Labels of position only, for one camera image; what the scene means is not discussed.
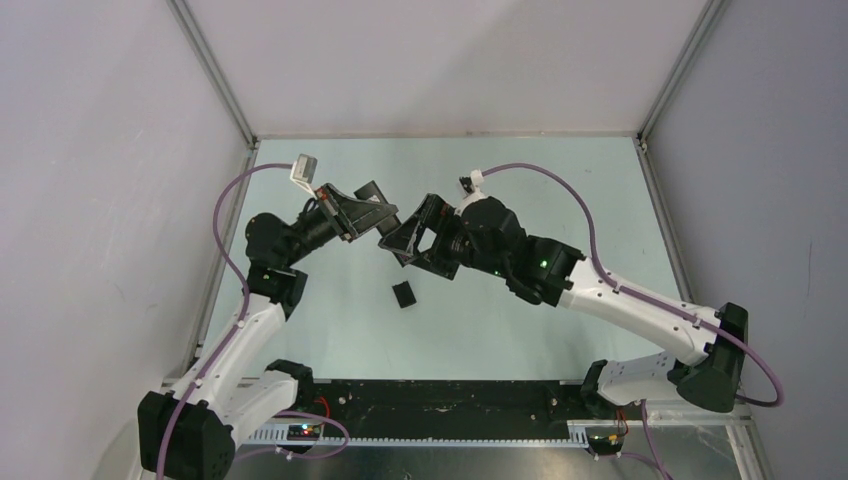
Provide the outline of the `black battery cover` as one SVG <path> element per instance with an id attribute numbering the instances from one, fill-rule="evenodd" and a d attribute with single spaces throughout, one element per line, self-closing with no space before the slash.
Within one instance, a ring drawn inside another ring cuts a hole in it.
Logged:
<path id="1" fill-rule="evenodd" d="M 409 308 L 417 303 L 417 298 L 408 281 L 393 285 L 392 292 L 400 309 Z"/>

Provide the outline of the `black remote control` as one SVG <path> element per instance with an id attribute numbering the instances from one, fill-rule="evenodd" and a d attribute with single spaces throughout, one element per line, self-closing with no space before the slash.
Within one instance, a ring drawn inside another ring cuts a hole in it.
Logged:
<path id="1" fill-rule="evenodd" d="M 355 190 L 354 197 L 358 200 L 375 204 L 375 212 L 379 219 L 374 220 L 373 224 L 381 239 L 385 238 L 401 226 L 401 221 L 397 212 L 394 212 L 392 215 L 389 214 L 388 207 L 390 204 L 374 180 L 369 181 L 359 189 Z"/>

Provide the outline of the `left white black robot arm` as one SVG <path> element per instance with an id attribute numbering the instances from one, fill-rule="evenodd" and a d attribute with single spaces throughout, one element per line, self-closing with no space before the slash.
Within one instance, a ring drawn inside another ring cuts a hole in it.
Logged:
<path id="1" fill-rule="evenodd" d="M 334 238 L 351 242 L 386 232 L 398 209 L 376 182 L 353 195 L 327 183 L 293 223 L 272 213 L 245 228 L 250 265 L 242 300 L 224 331 L 166 393 L 148 392 L 138 410 L 141 467 L 171 479 L 222 479 L 238 448 L 278 412 L 304 416 L 316 403 L 312 371 L 292 361 L 270 363 L 251 387 L 238 387 L 247 367 L 292 316 L 308 276 L 294 264 Z"/>

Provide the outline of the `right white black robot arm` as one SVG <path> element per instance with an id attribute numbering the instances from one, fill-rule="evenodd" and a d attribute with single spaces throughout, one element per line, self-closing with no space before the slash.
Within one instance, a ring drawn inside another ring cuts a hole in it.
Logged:
<path id="1" fill-rule="evenodd" d="M 650 400 L 685 400 L 717 413 L 734 408 L 745 359 L 737 344 L 747 334 L 747 312 L 735 304 L 686 306 L 628 286 L 581 251 L 527 234 L 494 197 L 457 209 L 429 194 L 379 245 L 402 264 L 446 279 L 461 267 L 497 276 L 532 305 L 589 314 L 661 347 L 659 354 L 590 366 L 581 402 L 593 417 Z"/>

